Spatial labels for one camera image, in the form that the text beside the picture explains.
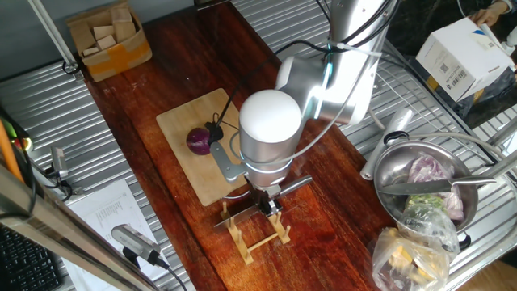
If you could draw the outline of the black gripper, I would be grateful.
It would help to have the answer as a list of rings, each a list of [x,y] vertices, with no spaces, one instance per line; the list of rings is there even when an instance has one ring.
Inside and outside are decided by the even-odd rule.
[[[255,188],[253,185],[249,189],[249,197],[254,202],[262,214],[266,217],[276,215],[283,209],[280,202],[275,199],[281,192],[279,185],[273,185],[265,188]]]

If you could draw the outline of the person's bare hand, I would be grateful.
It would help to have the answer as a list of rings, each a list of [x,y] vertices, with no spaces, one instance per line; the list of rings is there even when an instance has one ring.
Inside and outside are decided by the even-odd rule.
[[[493,26],[497,23],[498,18],[510,11],[510,6],[504,1],[495,1],[490,6],[485,9],[480,9],[473,15],[469,16],[469,19],[472,20],[477,26],[481,26],[482,24],[486,24],[487,26]]]

